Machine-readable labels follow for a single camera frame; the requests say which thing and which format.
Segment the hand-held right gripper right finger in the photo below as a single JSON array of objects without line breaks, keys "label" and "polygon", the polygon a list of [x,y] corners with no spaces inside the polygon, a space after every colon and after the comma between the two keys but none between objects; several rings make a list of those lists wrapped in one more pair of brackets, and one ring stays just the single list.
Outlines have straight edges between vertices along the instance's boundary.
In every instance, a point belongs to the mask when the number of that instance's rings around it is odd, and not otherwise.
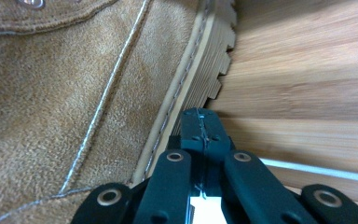
[{"label": "hand-held right gripper right finger", "polygon": [[222,195],[220,187],[221,165],[225,156],[232,149],[231,139],[218,117],[209,109],[203,109],[204,158],[206,159],[204,194],[207,197]]}]

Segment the wooden box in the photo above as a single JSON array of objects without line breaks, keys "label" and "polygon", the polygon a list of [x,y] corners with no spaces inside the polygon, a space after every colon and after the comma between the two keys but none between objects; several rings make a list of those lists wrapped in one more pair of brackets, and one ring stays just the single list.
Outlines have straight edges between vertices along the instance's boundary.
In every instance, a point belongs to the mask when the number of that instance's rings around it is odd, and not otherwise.
[{"label": "wooden box", "polygon": [[232,64],[210,102],[239,149],[291,190],[358,202],[358,0],[237,0]]}]

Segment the tan suede boot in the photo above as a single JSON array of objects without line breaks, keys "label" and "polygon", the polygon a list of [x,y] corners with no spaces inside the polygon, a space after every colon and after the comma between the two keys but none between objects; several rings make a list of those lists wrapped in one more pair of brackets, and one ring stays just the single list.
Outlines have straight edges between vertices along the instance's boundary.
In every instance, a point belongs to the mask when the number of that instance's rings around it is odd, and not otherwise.
[{"label": "tan suede boot", "polygon": [[152,173],[220,90],[235,0],[0,0],[0,224],[67,223]]}]

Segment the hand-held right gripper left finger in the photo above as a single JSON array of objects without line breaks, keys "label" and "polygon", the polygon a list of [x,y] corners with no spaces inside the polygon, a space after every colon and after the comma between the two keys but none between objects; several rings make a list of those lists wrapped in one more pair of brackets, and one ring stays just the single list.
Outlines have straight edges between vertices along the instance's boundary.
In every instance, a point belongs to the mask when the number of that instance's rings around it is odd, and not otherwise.
[{"label": "hand-held right gripper left finger", "polygon": [[180,132],[169,137],[167,149],[182,149],[191,156],[190,195],[198,197],[204,191],[203,185],[203,147],[200,110],[190,108],[182,112]]}]

